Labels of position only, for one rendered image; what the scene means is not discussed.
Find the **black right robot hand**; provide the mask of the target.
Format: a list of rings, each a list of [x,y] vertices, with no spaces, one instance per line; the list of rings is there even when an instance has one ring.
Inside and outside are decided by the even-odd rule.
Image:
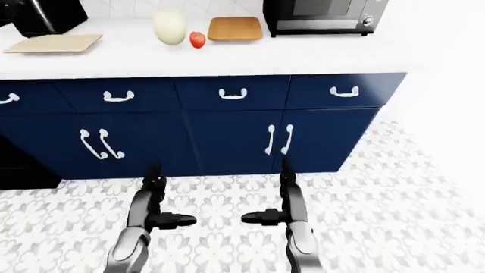
[[[302,189],[296,183],[294,172],[287,157],[282,159],[280,173],[281,210],[265,209],[264,211],[245,213],[241,221],[246,224],[260,224],[261,226],[277,226],[284,223],[289,228],[297,222],[308,222],[308,214]]]

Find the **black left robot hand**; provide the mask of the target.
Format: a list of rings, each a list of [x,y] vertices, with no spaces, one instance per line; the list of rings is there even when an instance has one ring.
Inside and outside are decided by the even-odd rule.
[[[161,165],[155,162],[147,168],[142,186],[130,204],[127,227],[139,227],[149,234],[153,229],[173,230],[196,224],[192,215],[162,212],[160,204],[165,198],[167,178],[161,176]]]

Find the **red tomato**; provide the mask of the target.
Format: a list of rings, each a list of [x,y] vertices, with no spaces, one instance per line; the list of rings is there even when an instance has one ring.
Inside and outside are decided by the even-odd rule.
[[[195,49],[200,49],[204,47],[206,43],[206,38],[203,33],[200,32],[191,32],[189,36],[189,41]]]

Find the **pale green cantaloupe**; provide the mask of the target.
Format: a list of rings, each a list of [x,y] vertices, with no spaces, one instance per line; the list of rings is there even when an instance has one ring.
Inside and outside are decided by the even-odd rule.
[[[162,43],[175,46],[184,41],[187,22],[182,13],[177,10],[161,10],[153,17],[153,30],[156,38]]]

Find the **brown wooden cutting board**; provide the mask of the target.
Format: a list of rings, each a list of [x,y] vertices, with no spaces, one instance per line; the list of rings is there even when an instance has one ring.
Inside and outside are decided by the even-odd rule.
[[[213,17],[208,39],[214,42],[249,42],[263,37],[257,17]]]

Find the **light beige cutting board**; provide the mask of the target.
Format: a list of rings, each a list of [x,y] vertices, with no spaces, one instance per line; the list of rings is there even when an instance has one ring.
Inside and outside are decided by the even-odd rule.
[[[102,34],[38,36],[18,42],[3,52],[8,54],[84,52],[102,37]]]

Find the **navy blue kitchen cabinet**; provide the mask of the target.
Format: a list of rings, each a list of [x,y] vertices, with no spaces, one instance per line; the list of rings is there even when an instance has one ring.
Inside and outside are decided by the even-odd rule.
[[[64,179],[337,172],[403,72],[0,80],[0,135]],[[273,124],[274,143],[265,154]],[[293,124],[289,151],[283,155]]]

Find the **black dishwasher front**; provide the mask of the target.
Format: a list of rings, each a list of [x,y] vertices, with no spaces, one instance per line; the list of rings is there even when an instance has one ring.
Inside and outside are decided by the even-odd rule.
[[[0,135],[0,190],[54,189],[60,182],[55,172]]]

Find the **black toaster oven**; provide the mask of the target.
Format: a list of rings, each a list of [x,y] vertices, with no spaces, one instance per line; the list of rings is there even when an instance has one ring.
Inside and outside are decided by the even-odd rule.
[[[367,36],[389,0],[263,0],[270,36],[355,34]]]

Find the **black air fryer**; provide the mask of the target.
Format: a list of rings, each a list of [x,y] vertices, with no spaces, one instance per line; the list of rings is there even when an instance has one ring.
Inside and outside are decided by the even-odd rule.
[[[26,38],[66,33],[88,20],[80,0],[5,0],[5,7]]]

